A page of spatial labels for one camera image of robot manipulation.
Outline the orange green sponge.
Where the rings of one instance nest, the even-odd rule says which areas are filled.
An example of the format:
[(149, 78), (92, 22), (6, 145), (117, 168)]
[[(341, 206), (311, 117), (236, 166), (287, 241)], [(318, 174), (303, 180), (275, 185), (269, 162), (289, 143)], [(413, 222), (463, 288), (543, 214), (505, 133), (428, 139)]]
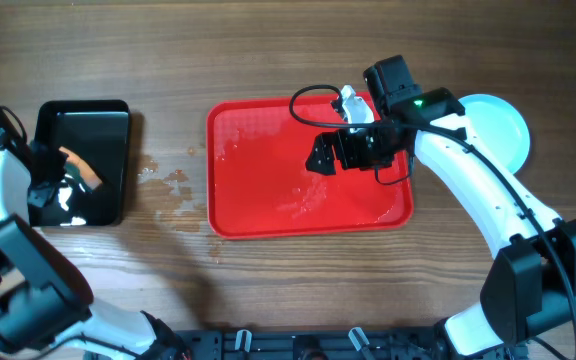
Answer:
[(66, 155), (66, 173), (77, 180), (84, 191), (92, 192), (103, 184), (101, 176), (79, 155), (66, 147), (60, 147), (59, 151)]

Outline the light blue plate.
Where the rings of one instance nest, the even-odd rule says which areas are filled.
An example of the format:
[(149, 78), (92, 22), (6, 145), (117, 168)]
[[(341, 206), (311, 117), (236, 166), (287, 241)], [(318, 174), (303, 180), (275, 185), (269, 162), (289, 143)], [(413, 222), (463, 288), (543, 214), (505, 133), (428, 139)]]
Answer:
[(506, 100), (489, 94), (467, 95), (459, 102), (489, 150), (516, 174), (531, 148), (530, 132), (520, 112)]

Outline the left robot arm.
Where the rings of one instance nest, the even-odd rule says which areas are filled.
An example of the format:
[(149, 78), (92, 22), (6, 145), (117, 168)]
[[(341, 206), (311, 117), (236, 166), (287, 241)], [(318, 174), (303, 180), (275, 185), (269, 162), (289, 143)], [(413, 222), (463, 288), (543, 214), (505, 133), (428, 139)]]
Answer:
[(0, 145), (0, 359), (77, 348), (96, 359), (188, 359), (163, 321), (95, 299), (82, 273), (29, 224), (29, 168)]

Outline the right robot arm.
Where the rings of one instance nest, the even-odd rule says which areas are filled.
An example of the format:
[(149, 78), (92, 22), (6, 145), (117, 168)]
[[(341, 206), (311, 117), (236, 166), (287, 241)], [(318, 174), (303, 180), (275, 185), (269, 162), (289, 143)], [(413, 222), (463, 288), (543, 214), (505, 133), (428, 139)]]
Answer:
[(345, 88), (332, 106), (340, 121), (321, 125), (309, 171), (378, 170), (406, 151), (443, 181), (491, 252), (476, 303), (439, 324), (437, 358), (539, 341), (563, 324), (576, 342), (576, 219), (563, 219), (499, 163), (451, 92), (376, 92), (365, 102)]

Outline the red plastic tray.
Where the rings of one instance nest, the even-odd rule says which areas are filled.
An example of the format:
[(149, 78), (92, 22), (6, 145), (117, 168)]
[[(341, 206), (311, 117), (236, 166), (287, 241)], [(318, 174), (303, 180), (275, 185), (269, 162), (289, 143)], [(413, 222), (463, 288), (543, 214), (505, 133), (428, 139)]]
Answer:
[(288, 98), (226, 101), (206, 118), (212, 230), (230, 239), (391, 230), (414, 212), (407, 158), (379, 174), (307, 171), (320, 129), (295, 121)]

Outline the black water basin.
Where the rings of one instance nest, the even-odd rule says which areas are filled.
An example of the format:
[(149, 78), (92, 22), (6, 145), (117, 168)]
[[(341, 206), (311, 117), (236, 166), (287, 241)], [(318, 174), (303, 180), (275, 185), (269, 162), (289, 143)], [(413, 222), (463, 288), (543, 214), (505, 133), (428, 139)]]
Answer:
[(130, 132), (130, 110), (122, 100), (44, 103), (38, 113), (33, 140), (72, 150), (101, 176), (103, 184), (86, 192), (77, 180), (65, 173), (50, 204), (37, 208), (28, 203), (30, 224), (67, 227), (120, 223)]

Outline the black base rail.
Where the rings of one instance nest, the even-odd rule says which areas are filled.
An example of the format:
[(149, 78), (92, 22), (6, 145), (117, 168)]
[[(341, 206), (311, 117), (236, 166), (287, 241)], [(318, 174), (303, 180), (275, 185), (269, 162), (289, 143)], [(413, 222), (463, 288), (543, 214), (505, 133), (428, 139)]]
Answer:
[(459, 359), (434, 327), (381, 331), (237, 332), (180, 331), (184, 359)]

